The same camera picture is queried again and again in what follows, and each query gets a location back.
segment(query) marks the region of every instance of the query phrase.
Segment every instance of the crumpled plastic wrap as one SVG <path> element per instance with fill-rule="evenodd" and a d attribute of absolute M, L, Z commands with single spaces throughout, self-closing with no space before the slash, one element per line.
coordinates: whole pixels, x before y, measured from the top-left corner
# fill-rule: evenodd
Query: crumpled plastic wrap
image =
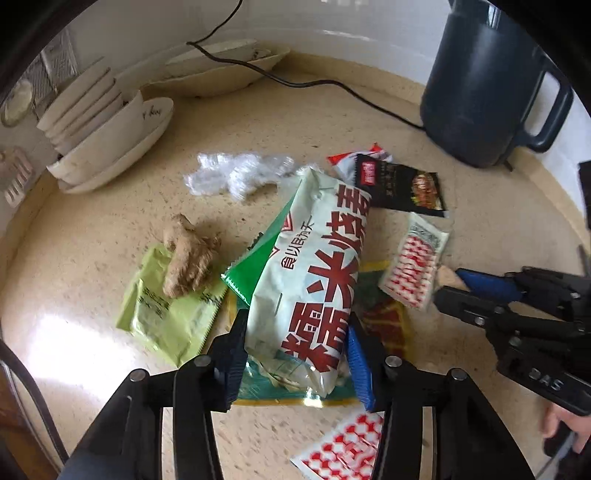
<path fill-rule="evenodd" d="M 200 153 L 197 159 L 201 168 L 184 176 L 191 193 L 213 195 L 227 190 L 237 202 L 246 200 L 262 185 L 277 184 L 296 169 L 296 163 L 287 155 Z"/>

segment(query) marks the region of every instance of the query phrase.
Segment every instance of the white bowl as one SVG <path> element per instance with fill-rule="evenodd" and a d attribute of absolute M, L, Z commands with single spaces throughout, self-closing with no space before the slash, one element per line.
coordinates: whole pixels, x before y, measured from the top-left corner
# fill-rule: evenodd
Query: white bowl
<path fill-rule="evenodd" d="M 164 64 L 176 55 L 190 50 L 195 50 L 195 48 L 190 47 L 186 43 L 181 43 L 166 50 L 160 50 L 119 72 L 115 76 L 117 84 L 122 92 L 127 92 L 139 90 L 148 82 L 165 79 L 170 75 L 166 72 Z"/>
<path fill-rule="evenodd" d="M 158 113 L 156 115 L 150 115 L 149 113 L 153 111 L 157 111 Z M 143 139 L 123 157 L 90 180 L 76 187 L 59 181 L 60 190 L 64 193 L 71 194 L 91 192 L 121 175 L 142 158 L 158 139 L 162 137 L 162 134 L 170 123 L 170 119 L 173 117 L 173 111 L 174 103 L 170 98 L 153 98 L 144 102 L 145 121 L 144 132 L 142 133 Z"/>
<path fill-rule="evenodd" d="M 97 130 L 103 125 L 109 118 L 113 117 L 123 105 L 123 95 L 113 100 L 109 105 L 103 108 L 97 115 L 88 120 L 82 127 L 80 127 L 71 136 L 65 137 L 61 142 L 55 143 L 54 148 L 62 155 L 67 155 L 71 150 L 74 150 L 79 144 L 81 144 L 86 137 L 88 137 L 93 131 Z"/>
<path fill-rule="evenodd" d="M 221 59 L 250 61 L 254 57 L 256 43 L 256 40 L 245 38 L 204 45 L 203 48 Z M 165 64 L 166 71 L 173 77 L 202 73 L 219 66 L 218 62 L 208 59 L 196 48 L 170 59 Z"/>
<path fill-rule="evenodd" d="M 113 87 L 117 88 L 115 78 L 111 73 L 111 69 L 109 69 L 98 82 L 90 87 L 90 90 L 88 90 L 80 100 L 72 105 L 72 107 L 64 113 L 47 132 L 45 132 L 46 137 L 51 139 L 61 134 L 72 124 L 72 122 L 92 108 L 92 106 L 104 97 L 107 92 L 110 92 Z"/>
<path fill-rule="evenodd" d="M 57 96 L 39 120 L 37 128 L 44 132 L 49 130 L 72 105 L 100 80 L 108 69 L 109 66 L 103 57 L 94 62 Z"/>
<path fill-rule="evenodd" d="M 144 128 L 143 106 L 142 94 L 137 92 L 107 123 L 47 170 L 70 185 L 90 180 L 139 142 Z"/>
<path fill-rule="evenodd" d="M 268 72 L 279 63 L 289 52 L 287 46 L 259 42 L 257 49 L 266 48 L 271 51 L 269 57 L 253 60 L 248 63 Z M 148 96 L 180 95 L 184 97 L 209 97 L 234 92 L 256 82 L 262 74 L 241 65 L 227 65 L 211 69 L 203 73 L 187 75 L 177 79 L 159 80 L 142 87 Z"/>
<path fill-rule="evenodd" d="M 67 137 L 71 137 L 75 134 L 82 126 L 86 125 L 89 120 L 91 120 L 94 116 L 98 115 L 102 110 L 104 110 L 108 105 L 110 105 L 115 99 L 119 98 L 119 108 L 123 106 L 123 96 L 121 95 L 121 90 L 119 89 L 119 85 L 113 85 L 109 90 L 105 92 L 105 94 L 100 97 L 96 103 L 94 103 L 86 112 L 80 115 L 76 120 L 74 120 L 69 126 L 67 126 L 64 131 L 55 137 L 49 137 L 49 141 L 53 145 L 57 145 L 63 142 Z"/>

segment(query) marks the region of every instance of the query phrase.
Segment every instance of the light green packet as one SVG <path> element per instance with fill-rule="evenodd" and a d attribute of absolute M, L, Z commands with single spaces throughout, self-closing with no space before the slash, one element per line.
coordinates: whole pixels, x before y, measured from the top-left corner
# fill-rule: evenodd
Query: light green packet
<path fill-rule="evenodd" d="M 228 287 L 215 272 L 203 290 L 171 299 L 162 291 L 171 259 L 163 244 L 146 252 L 116 326 L 180 367 L 201 353 Z"/>

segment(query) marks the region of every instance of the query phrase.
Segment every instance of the blue gripper pad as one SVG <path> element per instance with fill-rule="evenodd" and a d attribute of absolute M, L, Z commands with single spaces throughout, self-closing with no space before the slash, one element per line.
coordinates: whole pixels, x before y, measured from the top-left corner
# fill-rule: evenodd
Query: blue gripper pad
<path fill-rule="evenodd" d="M 521 301 L 523 297 L 513 279 L 509 277 L 497 277 L 465 268 L 458 268 L 456 275 L 474 295 L 482 299 L 507 304 L 512 301 Z"/>
<path fill-rule="evenodd" d="M 353 328 L 348 329 L 346 353 L 355 394 L 365 406 L 365 410 L 373 411 L 375 396 L 372 389 L 372 373 Z"/>

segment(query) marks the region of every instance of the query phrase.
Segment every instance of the ginger root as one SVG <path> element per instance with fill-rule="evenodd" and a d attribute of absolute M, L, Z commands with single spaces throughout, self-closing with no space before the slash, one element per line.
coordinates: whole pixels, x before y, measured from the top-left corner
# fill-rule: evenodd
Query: ginger root
<path fill-rule="evenodd" d="M 221 243 L 218 236 L 199 236 L 184 215 L 173 215 L 164 229 L 164 245 L 174 252 L 164 278 L 164 294 L 175 299 L 201 289 Z"/>

